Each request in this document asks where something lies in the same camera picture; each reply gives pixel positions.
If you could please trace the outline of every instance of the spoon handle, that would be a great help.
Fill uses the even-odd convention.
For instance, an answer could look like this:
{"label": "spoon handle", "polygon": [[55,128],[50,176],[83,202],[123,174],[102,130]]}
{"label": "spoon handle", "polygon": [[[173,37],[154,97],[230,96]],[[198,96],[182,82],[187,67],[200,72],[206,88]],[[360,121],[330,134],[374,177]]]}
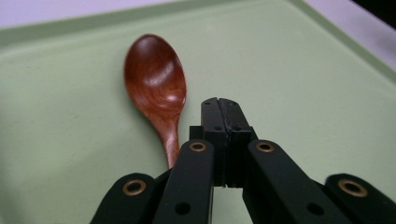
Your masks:
{"label": "spoon handle", "polygon": [[178,119],[155,119],[151,123],[161,138],[168,168],[170,169],[175,165],[179,152],[177,137]]}

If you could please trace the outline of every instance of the tray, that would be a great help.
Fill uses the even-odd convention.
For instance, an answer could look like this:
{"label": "tray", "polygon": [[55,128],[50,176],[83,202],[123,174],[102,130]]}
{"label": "tray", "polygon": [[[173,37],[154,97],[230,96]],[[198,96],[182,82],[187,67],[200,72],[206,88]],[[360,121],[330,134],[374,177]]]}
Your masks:
{"label": "tray", "polygon": [[[185,70],[180,143],[203,100],[232,99],[311,178],[357,175],[396,200],[393,70],[302,1],[190,1],[0,31],[1,223],[88,223],[118,178],[166,170],[122,79],[145,33]],[[249,223],[241,193],[215,189],[213,223]]]}

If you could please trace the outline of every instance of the wooden spoon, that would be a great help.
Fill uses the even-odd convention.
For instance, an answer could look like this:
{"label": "wooden spoon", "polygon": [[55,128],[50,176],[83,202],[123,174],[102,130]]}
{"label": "wooden spoon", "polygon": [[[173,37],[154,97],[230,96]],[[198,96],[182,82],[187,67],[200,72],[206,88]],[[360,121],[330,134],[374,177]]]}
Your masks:
{"label": "wooden spoon", "polygon": [[180,60],[164,39],[143,35],[128,51],[124,79],[134,105],[157,130],[172,168],[179,152],[177,125],[187,92]]}

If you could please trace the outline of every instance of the spoon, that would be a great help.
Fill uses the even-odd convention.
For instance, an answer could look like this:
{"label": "spoon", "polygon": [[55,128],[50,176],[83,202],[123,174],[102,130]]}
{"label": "spoon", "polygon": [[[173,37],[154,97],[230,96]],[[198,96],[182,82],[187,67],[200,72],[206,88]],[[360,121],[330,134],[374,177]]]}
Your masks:
{"label": "spoon", "polygon": [[187,94],[180,60],[160,36],[143,35],[128,51],[124,79],[134,105],[160,136],[168,168],[172,168],[179,152],[177,125]]}

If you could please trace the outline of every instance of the brown spoon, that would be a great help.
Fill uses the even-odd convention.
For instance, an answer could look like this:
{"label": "brown spoon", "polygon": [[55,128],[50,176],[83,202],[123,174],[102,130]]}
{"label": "brown spoon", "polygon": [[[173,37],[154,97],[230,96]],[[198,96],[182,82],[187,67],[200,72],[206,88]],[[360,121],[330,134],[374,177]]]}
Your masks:
{"label": "brown spoon", "polygon": [[124,79],[134,105],[157,130],[172,168],[179,152],[177,125],[187,92],[180,60],[164,39],[143,35],[128,51]]}

